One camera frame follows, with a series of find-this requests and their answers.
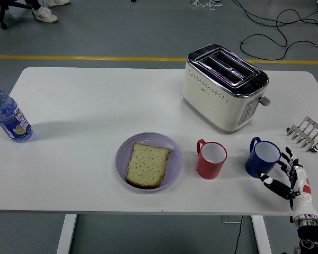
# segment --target bottle label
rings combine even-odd
[[[0,125],[7,135],[13,140],[22,139],[31,131],[31,125],[19,107],[16,107],[14,110],[13,117],[5,121],[0,121]]]

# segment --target table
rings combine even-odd
[[[268,107],[227,135],[182,99],[184,70],[25,69],[11,96],[34,128],[25,143],[0,128],[0,211],[292,215],[287,200],[244,168],[253,137],[288,146],[306,168],[318,209],[318,153],[305,152],[286,128],[305,116],[318,122],[318,84],[303,71],[266,71]],[[120,179],[114,159],[137,133],[158,132],[180,147],[183,167],[167,188],[145,194]],[[196,170],[196,143],[217,141],[228,158],[216,179]],[[278,166],[270,176],[288,183]]]

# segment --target chair leg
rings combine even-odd
[[[19,8],[24,8],[24,9],[28,9],[28,10],[32,9],[32,7],[29,5],[21,4],[21,3],[11,1],[11,0],[8,0],[8,5],[14,6],[14,7],[19,7]]]
[[[5,6],[5,5],[0,6],[0,23],[1,23],[2,29],[7,29],[7,25],[4,23],[4,17],[5,17],[5,12],[7,7],[8,6]]]

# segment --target purple plate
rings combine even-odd
[[[134,186],[132,188],[145,191],[145,192],[153,192],[160,189],[163,189],[173,183],[176,178],[178,177],[180,170],[182,168],[182,154],[178,147],[178,145],[170,138],[166,137],[160,133],[154,132],[145,132],[134,135],[127,139],[122,145],[120,146],[117,156],[116,156],[116,167],[117,172],[121,179],[126,182],[126,172],[128,162],[132,155],[133,144],[135,142],[142,143],[142,144],[149,144],[156,147],[166,147],[171,149],[171,153],[169,155],[169,159],[167,160],[166,164],[166,173],[164,179],[161,182],[161,185],[155,189],[140,189]]]

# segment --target mug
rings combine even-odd
[[[250,144],[250,156],[245,163],[246,171],[251,176],[259,178],[257,170],[268,174],[279,161],[280,156],[280,149],[275,144],[255,137]]]
[[[197,172],[205,179],[214,179],[219,175],[226,158],[225,147],[217,142],[206,142],[200,139],[197,142]]]

